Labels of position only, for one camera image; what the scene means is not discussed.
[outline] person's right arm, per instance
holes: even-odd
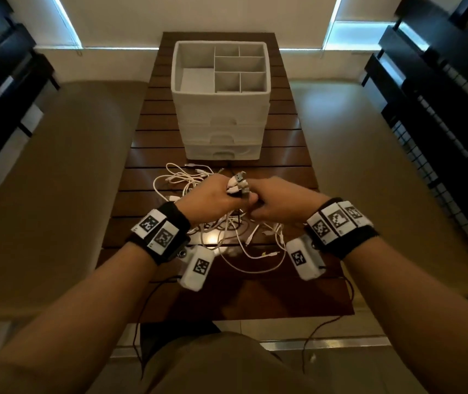
[[[277,177],[249,180],[252,218],[305,222],[329,197]],[[468,392],[468,300],[375,237],[343,260],[398,355],[430,392]]]

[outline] wooden table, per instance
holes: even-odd
[[[305,144],[300,121],[290,91],[276,37],[273,33],[188,33],[165,32],[163,34],[143,110],[135,138],[130,148],[117,192],[112,217],[108,222],[100,253],[99,264],[105,262],[125,243],[130,228],[160,205],[162,199],[153,191],[153,179],[165,174],[168,162],[184,165],[188,162],[178,131],[176,109],[170,90],[172,54],[179,40],[233,40],[265,41],[271,65],[271,105],[259,160],[250,161],[201,161],[219,169],[231,166],[243,169],[250,178],[280,176],[296,184],[317,189],[309,151]],[[222,172],[232,175],[230,169]],[[158,181],[158,189],[166,196],[181,194],[180,185],[167,185]],[[240,236],[246,239],[255,225],[244,222]],[[253,237],[248,251],[260,255],[279,250],[274,236],[266,236],[259,230]],[[285,241],[303,233],[303,226],[287,225]],[[246,257],[237,239],[229,238],[222,248],[230,262],[246,271],[261,271],[277,265],[283,255],[263,259]],[[319,279],[305,282],[286,256],[283,264],[270,273],[245,274],[234,270],[221,257],[212,265],[207,281],[199,292],[187,291],[178,284],[165,284],[153,295],[141,318],[144,322],[166,319],[260,319],[305,316],[333,316],[353,314],[346,283],[334,277],[342,275],[339,261],[324,256],[328,266]],[[162,265],[155,280],[177,275],[180,261],[175,259]],[[154,288],[153,284],[145,296]]]

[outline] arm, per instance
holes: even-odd
[[[329,197],[280,178],[249,180],[264,202],[255,219],[305,222]],[[345,259],[398,355],[427,390],[468,392],[468,301],[379,237]]]
[[[228,178],[212,175],[177,202],[192,226],[248,208],[257,197],[226,195]],[[156,271],[127,243],[58,299],[0,351],[0,392],[86,390],[106,364]]]

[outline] wristband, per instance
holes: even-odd
[[[160,265],[177,257],[190,242],[187,235],[190,222],[173,202],[153,209],[133,228],[127,242],[146,251]]]
[[[340,260],[363,242],[378,236],[373,223],[342,198],[325,202],[307,220],[305,231],[319,250]]]

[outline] storage organizer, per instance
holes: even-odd
[[[271,89],[264,42],[178,41],[171,89],[187,158],[260,157]]]

